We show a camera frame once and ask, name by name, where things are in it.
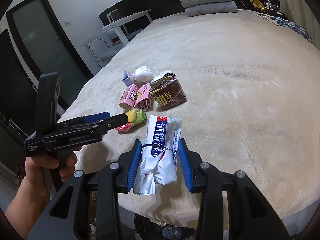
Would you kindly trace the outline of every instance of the white table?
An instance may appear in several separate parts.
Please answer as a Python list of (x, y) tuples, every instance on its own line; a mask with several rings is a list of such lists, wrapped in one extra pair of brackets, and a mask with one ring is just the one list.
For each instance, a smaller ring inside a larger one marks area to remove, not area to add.
[(132, 14), (132, 15), (129, 15), (127, 17), (124, 17), (124, 18), (121, 18), (119, 20), (116, 20), (114, 22), (111, 22), (109, 25), (107, 26), (104, 26), (102, 28), (101, 31), (99, 31), (98, 33), (96, 33), (94, 36), (92, 36), (90, 39), (88, 39), (86, 42), (84, 42), (81, 47), (85, 47), (86, 51), (88, 52), (89, 56), (94, 59), (101, 68), (103, 68), (102, 66), (102, 62), (97, 59), (92, 51), (90, 50), (90, 43), (93, 42), (94, 40), (96, 40), (97, 38), (99, 38), (99, 36), (101, 36), (103, 33), (106, 33), (107, 31), (111, 30), (111, 29), (114, 29), (115, 33), (117, 34), (117, 36), (119, 37), (119, 39), (121, 40), (122, 44), (125, 46), (129, 43), (127, 37), (125, 36), (125, 34), (123, 33), (123, 31), (121, 30), (121, 26), (128, 23), (128, 22), (131, 22), (137, 18), (140, 18), (142, 16), (147, 16), (148, 20), (150, 21), (150, 23), (152, 22), (152, 19), (149, 15), (149, 12), (151, 10), (146, 10), (146, 11), (141, 11), (141, 12), (138, 12), (138, 13), (135, 13), (135, 14)]

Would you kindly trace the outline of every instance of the hand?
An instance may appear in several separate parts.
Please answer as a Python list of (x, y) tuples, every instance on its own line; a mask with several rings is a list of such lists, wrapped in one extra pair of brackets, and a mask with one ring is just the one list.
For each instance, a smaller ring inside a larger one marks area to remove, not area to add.
[[(80, 151), (82, 146), (76, 147), (74, 151)], [(67, 166), (59, 171), (61, 180), (66, 182), (69, 177), (75, 171), (75, 164), (78, 159), (76, 154), (73, 152), (66, 160)], [(42, 175), (42, 168), (56, 169), (59, 167), (59, 161), (52, 158), (48, 154), (42, 154), (39, 156), (27, 157), (26, 158), (26, 176), (24, 180), (28, 181), (29, 186), (32, 191), (41, 193), (43, 196), (48, 196), (47, 188), (44, 184), (44, 179)]]

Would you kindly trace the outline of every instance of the blue label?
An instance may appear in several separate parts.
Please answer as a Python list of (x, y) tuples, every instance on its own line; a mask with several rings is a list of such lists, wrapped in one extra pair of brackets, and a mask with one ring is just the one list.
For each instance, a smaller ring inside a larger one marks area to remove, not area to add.
[[(167, 129), (167, 118), (158, 116), (156, 121), (155, 133), (153, 134), (152, 144), (157, 144), (159, 146), (165, 145), (165, 132)], [(165, 149), (162, 147), (153, 146), (151, 149), (151, 156), (157, 157), (159, 154), (164, 152)]]

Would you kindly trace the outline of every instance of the plaid cloth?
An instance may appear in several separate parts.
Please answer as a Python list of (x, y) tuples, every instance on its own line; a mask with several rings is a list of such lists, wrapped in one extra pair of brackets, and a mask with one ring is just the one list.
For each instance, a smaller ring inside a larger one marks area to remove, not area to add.
[(267, 15), (264, 13), (257, 12), (256, 15), (258, 15), (266, 20), (269, 20), (270, 22), (273, 22), (275, 25), (290, 28), (291, 30), (295, 31), (297, 34), (299, 34), (300, 36), (304, 37), (305, 39), (307, 39), (308, 41), (310, 41), (312, 43), (312, 39), (310, 38), (310, 36), (306, 32), (306, 30), (301, 28), (299, 25), (295, 24), (294, 22), (284, 20), (280, 17), (270, 16), (270, 15)]

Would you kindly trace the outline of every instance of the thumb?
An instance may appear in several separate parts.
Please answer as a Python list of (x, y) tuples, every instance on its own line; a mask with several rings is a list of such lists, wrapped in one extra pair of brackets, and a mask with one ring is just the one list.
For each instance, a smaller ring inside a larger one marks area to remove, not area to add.
[(31, 162), (29, 164), (30, 170), (36, 170), (38, 168), (56, 169), (59, 167), (59, 161), (46, 153), (31, 157)]

